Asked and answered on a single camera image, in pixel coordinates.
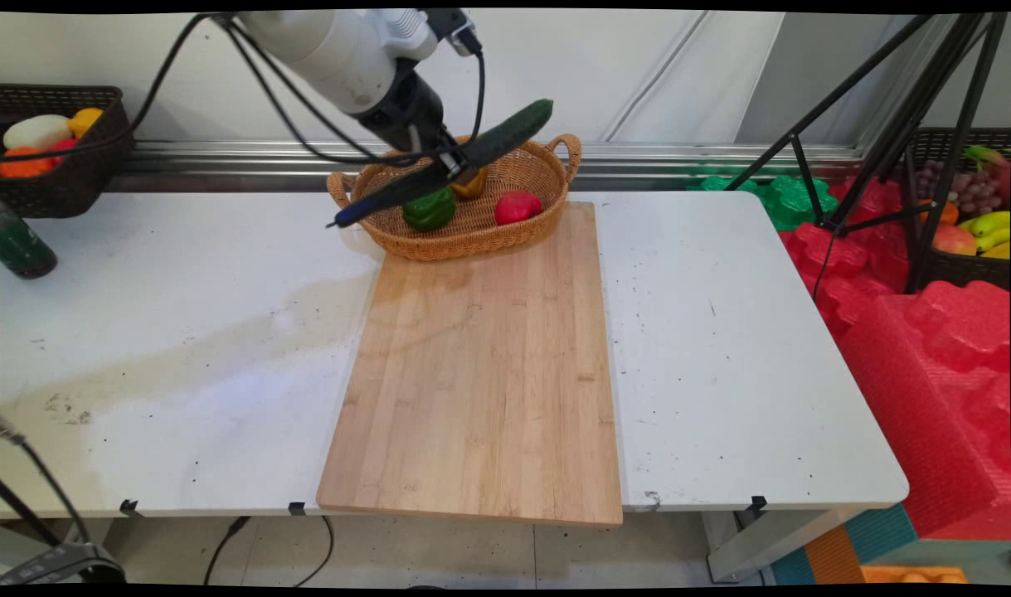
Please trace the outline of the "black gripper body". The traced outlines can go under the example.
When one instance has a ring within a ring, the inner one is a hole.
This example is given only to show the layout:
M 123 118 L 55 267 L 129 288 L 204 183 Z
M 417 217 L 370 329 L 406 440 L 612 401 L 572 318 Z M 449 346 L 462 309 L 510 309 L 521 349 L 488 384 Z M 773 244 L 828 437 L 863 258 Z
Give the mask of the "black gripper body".
M 457 147 L 445 127 L 440 96 L 421 78 L 413 66 L 396 68 L 383 98 L 357 115 L 358 123 L 388 146 L 413 153 L 413 138 L 441 138 L 444 151 Z

